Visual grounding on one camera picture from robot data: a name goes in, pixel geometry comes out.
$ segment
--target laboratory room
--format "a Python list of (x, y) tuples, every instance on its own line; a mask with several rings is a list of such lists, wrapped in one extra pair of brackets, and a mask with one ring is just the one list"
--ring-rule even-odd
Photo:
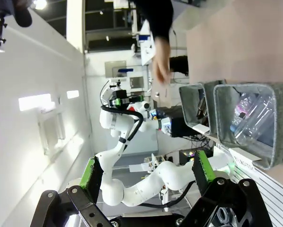
[(0, 227), (283, 227), (283, 0), (0, 0)]

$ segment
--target white label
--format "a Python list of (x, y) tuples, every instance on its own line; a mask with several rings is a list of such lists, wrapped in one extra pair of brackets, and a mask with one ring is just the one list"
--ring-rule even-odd
[(237, 167), (246, 169), (248, 171), (255, 171), (254, 166), (253, 166), (253, 161), (258, 161), (260, 160), (259, 157), (256, 157), (250, 153), (247, 153), (243, 149), (240, 148), (230, 148), (229, 152), (232, 154), (234, 158), (234, 162)]

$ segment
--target plastic packaging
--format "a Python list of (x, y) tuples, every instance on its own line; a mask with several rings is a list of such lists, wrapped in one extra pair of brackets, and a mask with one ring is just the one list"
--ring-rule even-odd
[(235, 131), (239, 123), (242, 121), (244, 116), (249, 112), (253, 103), (256, 101), (256, 95), (254, 93), (242, 93), (240, 100), (237, 103), (234, 116), (231, 125), (231, 131)]
[(254, 143), (274, 123), (274, 98), (259, 95), (234, 132), (240, 145)]

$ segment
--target beige tabletop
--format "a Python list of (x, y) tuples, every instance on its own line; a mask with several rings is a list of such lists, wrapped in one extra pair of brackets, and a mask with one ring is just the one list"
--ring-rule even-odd
[[(283, 0), (234, 0), (187, 32), (190, 83), (283, 82)], [(266, 171), (283, 184), (283, 164)]]

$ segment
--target person's hand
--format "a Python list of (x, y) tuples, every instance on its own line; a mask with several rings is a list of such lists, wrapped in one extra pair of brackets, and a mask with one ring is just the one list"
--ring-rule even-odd
[(161, 37), (155, 38), (156, 53), (153, 58), (153, 72), (160, 83), (169, 83), (171, 74), (169, 70), (170, 44)]

